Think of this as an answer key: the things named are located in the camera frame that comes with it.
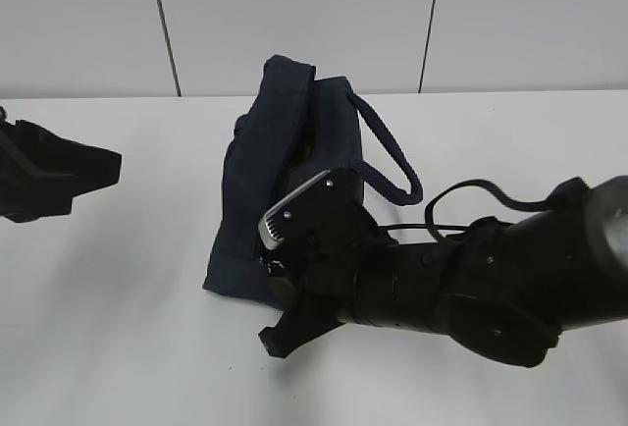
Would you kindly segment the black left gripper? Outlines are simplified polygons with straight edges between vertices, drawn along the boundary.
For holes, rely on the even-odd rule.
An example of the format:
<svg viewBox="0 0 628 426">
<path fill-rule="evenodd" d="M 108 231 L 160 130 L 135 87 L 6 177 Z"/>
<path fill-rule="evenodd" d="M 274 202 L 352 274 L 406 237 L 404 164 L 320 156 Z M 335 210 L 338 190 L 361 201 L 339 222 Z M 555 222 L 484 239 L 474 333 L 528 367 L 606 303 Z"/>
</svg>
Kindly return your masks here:
<svg viewBox="0 0 628 426">
<path fill-rule="evenodd" d="M 18 147 L 1 107 L 1 217 L 12 223 L 69 215 L 73 198 L 114 186 L 122 155 L 54 135 L 49 138 L 49 171 L 33 163 Z"/>
</svg>

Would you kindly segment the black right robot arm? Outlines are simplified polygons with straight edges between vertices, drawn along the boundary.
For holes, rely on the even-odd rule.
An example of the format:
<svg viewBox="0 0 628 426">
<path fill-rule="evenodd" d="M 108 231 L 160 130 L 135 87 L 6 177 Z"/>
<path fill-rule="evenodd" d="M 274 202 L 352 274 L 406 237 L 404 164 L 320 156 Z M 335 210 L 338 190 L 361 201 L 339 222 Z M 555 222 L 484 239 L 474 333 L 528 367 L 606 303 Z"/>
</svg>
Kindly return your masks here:
<svg viewBox="0 0 628 426">
<path fill-rule="evenodd" d="M 355 196 L 357 178 L 324 171 L 271 207 L 258 224 L 271 287 L 284 301 L 260 332 L 278 358 L 345 324 L 452 338 L 490 360 L 539 365 L 566 331 L 627 316 L 627 180 L 574 178 L 544 200 L 516 201 L 476 187 L 524 219 L 443 227 L 402 244 Z"/>
</svg>

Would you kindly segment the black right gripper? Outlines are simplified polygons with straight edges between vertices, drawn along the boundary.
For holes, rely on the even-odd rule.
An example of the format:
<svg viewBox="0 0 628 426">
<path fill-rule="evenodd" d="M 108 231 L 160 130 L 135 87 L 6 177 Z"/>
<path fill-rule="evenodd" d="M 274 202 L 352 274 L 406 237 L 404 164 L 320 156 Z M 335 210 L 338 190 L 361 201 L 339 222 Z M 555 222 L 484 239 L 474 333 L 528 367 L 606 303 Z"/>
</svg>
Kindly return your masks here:
<svg viewBox="0 0 628 426">
<path fill-rule="evenodd" d="M 336 168 L 300 197 L 294 219 L 284 223 L 285 241 L 270 257 L 269 284 L 286 308 L 259 340 L 267 353 L 285 359 L 298 348 L 341 327 L 341 321 L 383 318 L 360 266 L 378 245 L 392 239 L 364 208 L 362 179 Z"/>
</svg>

